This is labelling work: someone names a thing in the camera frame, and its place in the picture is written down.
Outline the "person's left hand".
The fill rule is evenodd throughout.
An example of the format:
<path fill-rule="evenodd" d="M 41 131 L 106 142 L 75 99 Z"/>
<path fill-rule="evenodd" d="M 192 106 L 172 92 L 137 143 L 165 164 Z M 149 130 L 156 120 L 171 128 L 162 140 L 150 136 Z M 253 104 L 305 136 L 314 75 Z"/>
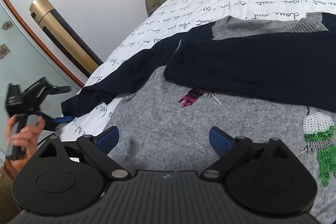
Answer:
<path fill-rule="evenodd" d="M 26 153 L 20 160 L 7 160 L 12 166 L 12 170 L 9 170 L 12 176 L 19 173 L 37 151 L 38 139 L 45 127 L 45 120 L 42 117 L 39 117 L 35 125 L 26 126 L 21 129 L 19 133 L 11 136 L 11 129 L 15 125 L 16 120 L 16 115 L 7 120 L 5 143 L 7 146 L 12 144 L 14 146 L 22 147 L 26 150 Z"/>

